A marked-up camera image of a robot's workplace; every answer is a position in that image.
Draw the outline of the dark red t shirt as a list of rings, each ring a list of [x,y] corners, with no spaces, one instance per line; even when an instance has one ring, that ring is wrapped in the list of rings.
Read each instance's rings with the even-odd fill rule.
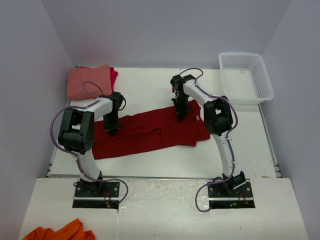
[[[188,103],[190,111],[178,120],[173,106],[155,109],[120,118],[121,128],[114,136],[105,130],[104,122],[94,123],[95,160],[146,153],[174,146],[195,147],[197,142],[210,138],[201,107],[195,100]]]

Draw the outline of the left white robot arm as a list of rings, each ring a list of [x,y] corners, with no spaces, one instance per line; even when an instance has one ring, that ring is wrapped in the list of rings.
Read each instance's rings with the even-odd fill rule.
[[[68,106],[61,112],[62,120],[57,140],[53,137],[53,125],[50,125],[50,136],[56,147],[73,156],[80,171],[80,179],[87,183],[86,190],[97,197],[103,193],[104,182],[98,168],[92,147],[94,145],[95,122],[103,118],[102,131],[115,136],[121,128],[118,112],[125,104],[124,96],[119,92],[111,95],[100,95],[87,106]]]

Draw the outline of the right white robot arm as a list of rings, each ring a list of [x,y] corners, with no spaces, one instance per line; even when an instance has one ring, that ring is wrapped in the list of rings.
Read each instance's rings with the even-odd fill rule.
[[[213,136],[222,162],[222,187],[227,196],[233,197],[241,191],[246,183],[232,148],[231,131],[237,126],[234,122],[234,108],[226,96],[215,96],[206,92],[196,83],[191,74],[175,75],[170,84],[175,98],[172,99],[178,120],[181,122],[190,112],[189,97],[193,98],[203,109],[203,121],[206,131]]]

